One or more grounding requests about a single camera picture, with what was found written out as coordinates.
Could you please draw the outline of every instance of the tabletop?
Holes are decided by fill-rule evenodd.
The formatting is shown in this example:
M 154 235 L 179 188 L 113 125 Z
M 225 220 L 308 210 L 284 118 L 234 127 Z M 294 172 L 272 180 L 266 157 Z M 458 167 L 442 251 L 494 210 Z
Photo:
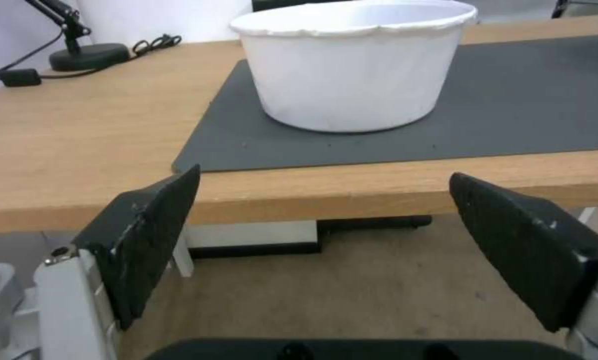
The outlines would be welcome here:
M 464 44 L 598 35 L 598 16 L 468 27 Z M 0 232 L 76 230 L 171 162 L 244 53 L 180 45 L 86 77 L 0 88 Z M 454 171 L 564 207 L 598 205 L 598 150 L 205 173 L 193 224 L 454 211 Z

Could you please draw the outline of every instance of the bowl rim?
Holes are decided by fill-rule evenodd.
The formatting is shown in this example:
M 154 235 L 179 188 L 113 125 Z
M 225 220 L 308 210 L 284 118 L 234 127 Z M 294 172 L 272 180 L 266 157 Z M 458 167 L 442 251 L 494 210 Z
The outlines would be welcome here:
M 265 18 L 275 16 L 278 13 L 295 12 L 303 10 L 313 10 L 317 7 L 368 7 L 375 5 L 391 6 L 412 6 L 425 5 L 430 7 L 446 7 L 463 9 L 464 13 L 434 20 L 423 20 L 402 23 L 389 23 L 386 25 L 365 25 L 351 26 L 346 28 L 273 28 L 261 25 L 253 25 L 251 18 Z M 280 7 L 247 13 L 230 22 L 230 28 L 240 35 L 254 37 L 353 37 L 360 35 L 386 33 L 394 34 L 401 32 L 410 32 L 412 30 L 442 30 L 445 28 L 456 27 L 472 21 L 477 17 L 478 10 L 471 4 L 454 0 L 349 0 L 337 2 L 308 3 L 303 5 Z

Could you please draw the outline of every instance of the black gripper pad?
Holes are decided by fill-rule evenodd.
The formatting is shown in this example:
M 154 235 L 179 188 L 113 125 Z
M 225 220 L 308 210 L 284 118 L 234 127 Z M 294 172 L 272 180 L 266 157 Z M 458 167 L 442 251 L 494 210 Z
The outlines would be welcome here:
M 556 204 L 463 173 L 450 179 L 461 219 L 544 328 L 571 328 L 598 280 L 598 234 Z

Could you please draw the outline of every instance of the desk lamp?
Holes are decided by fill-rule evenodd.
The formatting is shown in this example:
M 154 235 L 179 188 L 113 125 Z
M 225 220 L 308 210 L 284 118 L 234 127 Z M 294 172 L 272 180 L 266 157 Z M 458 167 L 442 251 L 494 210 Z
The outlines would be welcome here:
M 77 39 L 89 35 L 91 29 L 79 22 L 79 11 L 60 0 L 25 0 L 25 2 L 59 25 L 65 37 L 66 50 L 50 55 L 52 70 L 102 69 L 130 59 L 128 48 L 120 43 L 79 45 Z

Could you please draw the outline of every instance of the lamp base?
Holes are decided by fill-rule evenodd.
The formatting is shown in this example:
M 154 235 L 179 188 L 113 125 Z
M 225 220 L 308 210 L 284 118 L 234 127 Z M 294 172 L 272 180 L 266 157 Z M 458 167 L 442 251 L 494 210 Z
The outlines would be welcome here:
M 107 68 L 130 59 L 130 52 L 120 43 L 101 43 L 81 46 L 79 54 L 61 50 L 50 54 L 50 66 L 54 71 L 81 71 Z

